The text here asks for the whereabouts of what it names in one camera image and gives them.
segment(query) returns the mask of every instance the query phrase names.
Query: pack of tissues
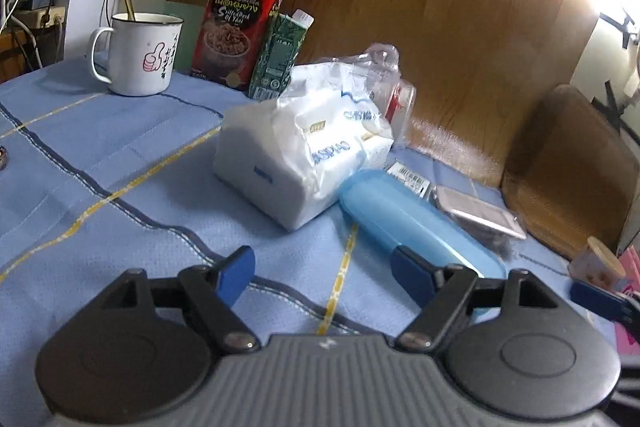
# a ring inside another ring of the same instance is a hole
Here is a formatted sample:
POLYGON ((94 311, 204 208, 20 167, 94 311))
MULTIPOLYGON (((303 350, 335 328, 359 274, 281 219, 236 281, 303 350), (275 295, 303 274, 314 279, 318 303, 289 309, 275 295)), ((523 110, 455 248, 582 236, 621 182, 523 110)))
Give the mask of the pack of tissues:
POLYGON ((357 64, 296 66, 275 100, 230 108, 214 172, 287 230, 337 201, 355 171, 382 168, 393 143, 357 64))

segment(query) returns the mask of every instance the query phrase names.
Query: gray gripper base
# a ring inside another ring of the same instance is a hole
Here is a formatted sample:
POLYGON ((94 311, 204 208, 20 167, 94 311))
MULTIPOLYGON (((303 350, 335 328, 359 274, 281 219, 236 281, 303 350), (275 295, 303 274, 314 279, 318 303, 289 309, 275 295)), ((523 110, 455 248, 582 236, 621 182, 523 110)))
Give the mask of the gray gripper base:
MULTIPOLYGON (((463 397, 424 355, 381 335, 273 335, 252 355, 226 357, 187 403, 136 427, 516 427, 463 397)), ((613 427, 603 413, 547 427, 613 427)), ((50 427, 81 427, 55 417, 50 427)))

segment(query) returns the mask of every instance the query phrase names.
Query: pink bag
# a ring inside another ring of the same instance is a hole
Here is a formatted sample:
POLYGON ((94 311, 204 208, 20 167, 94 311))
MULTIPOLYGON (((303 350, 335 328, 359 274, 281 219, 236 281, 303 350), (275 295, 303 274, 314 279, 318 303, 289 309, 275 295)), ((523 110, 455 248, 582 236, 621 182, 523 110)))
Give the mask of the pink bag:
MULTIPOLYGON (((631 245, 619 259, 625 267, 626 277, 618 283, 617 291, 627 295, 640 292, 640 258, 636 248, 631 245)), ((640 344, 619 324, 616 324, 616 344, 620 355, 640 355, 640 344)))

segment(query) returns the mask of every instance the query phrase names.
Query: red thumbs up drawing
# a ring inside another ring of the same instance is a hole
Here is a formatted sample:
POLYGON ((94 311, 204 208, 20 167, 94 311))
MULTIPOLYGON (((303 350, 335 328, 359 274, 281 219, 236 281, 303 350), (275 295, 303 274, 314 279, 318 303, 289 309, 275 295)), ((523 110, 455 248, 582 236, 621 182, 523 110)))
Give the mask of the red thumbs up drawing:
POLYGON ((153 50, 152 53, 148 53, 145 55, 144 60, 142 61, 142 69, 147 73, 151 71, 158 71, 162 66, 162 51, 164 51, 165 44, 164 42, 158 42, 158 45, 153 50))

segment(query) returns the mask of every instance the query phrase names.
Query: mug handle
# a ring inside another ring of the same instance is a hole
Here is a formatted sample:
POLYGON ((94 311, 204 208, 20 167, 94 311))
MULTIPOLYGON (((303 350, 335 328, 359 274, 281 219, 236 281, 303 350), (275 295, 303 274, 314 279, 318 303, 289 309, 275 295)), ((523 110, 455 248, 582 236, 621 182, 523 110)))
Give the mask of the mug handle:
POLYGON ((89 69, 91 70, 91 74, 101 82, 111 84, 111 79, 108 76, 104 76, 103 74, 98 73, 98 71, 95 69, 95 43, 98 41, 98 37, 100 37, 100 35, 102 35, 104 32, 113 32, 113 28, 109 26, 103 26, 94 30, 94 32, 91 34, 91 37, 89 37, 89 47, 86 52, 86 58, 89 60, 89 69))

